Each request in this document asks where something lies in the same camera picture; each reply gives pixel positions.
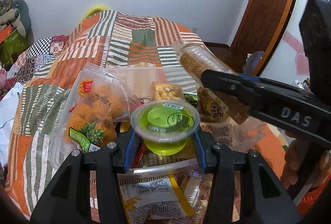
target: transparent plastic cup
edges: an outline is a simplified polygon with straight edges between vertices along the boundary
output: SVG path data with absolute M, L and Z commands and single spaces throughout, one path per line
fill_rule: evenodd
M 131 116 L 131 126 L 147 148 L 169 156 L 181 151 L 199 126 L 197 110 L 182 100 L 158 100 L 138 107 Z

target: door frame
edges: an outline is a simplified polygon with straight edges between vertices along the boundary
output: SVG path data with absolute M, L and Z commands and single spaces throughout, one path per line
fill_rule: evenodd
M 285 8 L 284 8 L 282 17 L 279 21 L 279 24 L 276 28 L 276 31 L 275 31 L 275 33 L 274 33 L 274 35 L 273 35 L 273 37 L 272 37 L 272 39 L 269 43 L 264 55 L 262 56 L 262 58 L 259 61 L 258 65 L 253 70 L 253 73 L 251 74 L 252 76 L 259 76 L 262 73 L 265 66 L 267 65 L 267 63 L 270 60 L 271 56 L 273 55 L 277 45 L 279 44 L 279 42 L 280 42 L 280 40 L 281 40 L 285 30 L 286 30 L 288 21 L 290 20 L 290 17 L 291 17 L 293 8 L 294 8 L 295 1 L 296 0 L 287 0 L 286 1 Z M 234 37 L 234 39 L 231 43 L 231 46 L 230 46 L 230 49 L 229 49 L 230 52 L 232 52 L 233 45 L 236 44 L 236 42 L 238 41 L 238 36 L 240 35 L 240 32 L 241 32 L 241 30 L 244 26 L 245 20 L 246 20 L 248 14 L 249 14 L 252 3 L 253 3 L 253 0 L 248 1 L 246 10 L 244 12 L 243 18 L 242 18 L 242 20 L 240 22 L 240 25 L 238 27 L 237 33 L 236 33 L 236 35 L 235 35 L 235 37 Z

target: green bag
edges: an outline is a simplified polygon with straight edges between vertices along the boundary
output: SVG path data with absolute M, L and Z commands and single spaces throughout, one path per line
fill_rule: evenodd
M 13 31 L 0 44 L 0 62 L 2 67 L 8 71 L 17 60 L 17 57 L 27 48 L 28 46 L 17 30 Z

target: white lettering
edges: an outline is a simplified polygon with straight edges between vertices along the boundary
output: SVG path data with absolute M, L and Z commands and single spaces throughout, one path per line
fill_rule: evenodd
M 291 110 L 288 107 L 284 107 L 282 111 L 282 118 L 287 118 L 291 114 Z
M 310 124 L 310 120 L 311 120 L 311 119 L 312 119 L 311 117 L 309 117 L 309 116 L 305 116 L 305 118 L 303 119 L 303 120 L 305 121 L 305 123 L 303 123 L 302 125 L 303 125 L 304 127 L 308 127 L 309 124 Z
M 300 112 L 294 114 L 293 118 L 291 118 L 291 121 L 293 120 L 295 120 L 297 123 L 300 123 Z

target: black and white checkered patch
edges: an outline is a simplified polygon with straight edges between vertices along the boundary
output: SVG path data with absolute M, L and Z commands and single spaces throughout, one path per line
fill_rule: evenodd
M 26 58 L 32 58 L 36 57 L 38 55 L 45 55 L 49 54 L 49 48 L 52 43 L 52 38 L 44 38 L 36 41 L 35 43 L 32 44 L 32 46 L 29 48 Z

